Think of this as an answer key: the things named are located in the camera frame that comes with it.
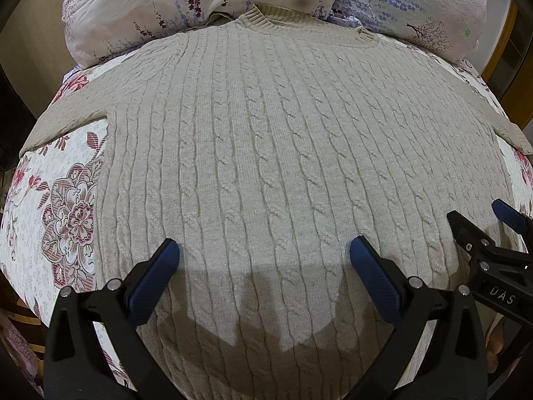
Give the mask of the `right white floral pillow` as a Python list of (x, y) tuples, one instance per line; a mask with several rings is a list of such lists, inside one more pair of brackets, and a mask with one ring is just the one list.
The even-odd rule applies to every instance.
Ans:
[(488, 0), (335, 0), (331, 21), (412, 42), (457, 62), (486, 25)]

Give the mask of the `floral bed sheet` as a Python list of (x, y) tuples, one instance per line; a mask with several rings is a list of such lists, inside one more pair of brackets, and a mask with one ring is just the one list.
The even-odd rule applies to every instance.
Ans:
[(151, 117), (130, 55), (79, 70), (24, 141), (1, 224), (1, 270), (43, 325), (63, 287), (92, 292), (133, 263), (135, 169)]

